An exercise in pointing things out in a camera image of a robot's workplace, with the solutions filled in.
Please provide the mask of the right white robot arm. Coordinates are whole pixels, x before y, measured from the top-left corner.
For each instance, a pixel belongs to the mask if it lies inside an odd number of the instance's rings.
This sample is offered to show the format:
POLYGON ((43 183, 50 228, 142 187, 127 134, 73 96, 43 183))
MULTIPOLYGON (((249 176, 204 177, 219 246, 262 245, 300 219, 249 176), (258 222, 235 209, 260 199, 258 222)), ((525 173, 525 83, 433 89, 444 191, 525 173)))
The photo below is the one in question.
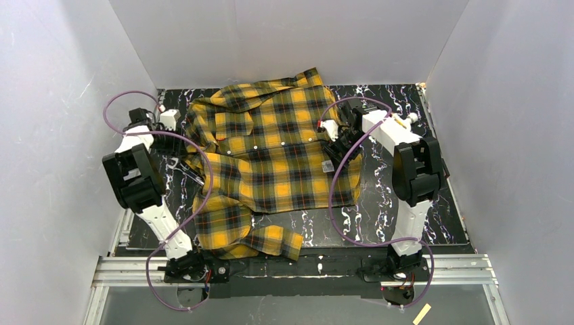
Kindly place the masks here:
POLYGON ((318 132, 330 138, 324 150, 335 166, 328 193, 328 209, 340 172, 348 160, 355 158, 359 146, 373 137, 393 157, 392 187, 399 199, 393 237, 381 246, 388 248, 387 267, 393 270, 417 266, 422 260, 422 233, 428 210, 445 185, 447 178, 439 142, 434 137, 421 137, 412 132, 416 115, 401 118, 389 105, 367 97, 347 97, 335 101, 347 126, 320 118, 318 132))

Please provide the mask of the yellow plaid flannel shirt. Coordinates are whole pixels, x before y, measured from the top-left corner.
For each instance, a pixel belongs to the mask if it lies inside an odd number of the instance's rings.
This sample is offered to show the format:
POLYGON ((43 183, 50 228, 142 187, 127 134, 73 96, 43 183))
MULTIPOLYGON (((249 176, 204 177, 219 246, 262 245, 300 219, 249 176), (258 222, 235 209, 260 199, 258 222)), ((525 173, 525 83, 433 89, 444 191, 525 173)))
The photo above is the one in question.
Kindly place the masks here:
MULTIPOLYGON (((320 118, 338 120, 334 94, 315 68, 293 77, 223 87, 193 100, 185 116, 192 140, 185 163, 206 178, 193 201, 200 247, 222 259, 259 253, 299 257, 303 237, 279 225, 255 228, 254 214, 328 206, 333 174, 323 168, 329 137, 320 118)), ((357 202, 360 158, 339 175, 333 206, 357 202)))

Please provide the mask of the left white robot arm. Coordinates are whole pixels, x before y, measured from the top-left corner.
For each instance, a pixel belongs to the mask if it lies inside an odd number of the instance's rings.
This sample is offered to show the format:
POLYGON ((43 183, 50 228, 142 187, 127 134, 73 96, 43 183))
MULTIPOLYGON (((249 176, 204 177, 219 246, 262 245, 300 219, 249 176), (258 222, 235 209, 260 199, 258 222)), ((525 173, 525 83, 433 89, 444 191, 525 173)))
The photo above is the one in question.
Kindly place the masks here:
POLYGON ((120 146, 105 155, 102 164, 119 205, 145 221, 168 260, 180 262, 191 259, 196 249, 167 206, 167 189, 152 157, 154 150, 174 144, 170 135, 178 116, 164 112, 154 121, 143 108, 130 110, 120 146))

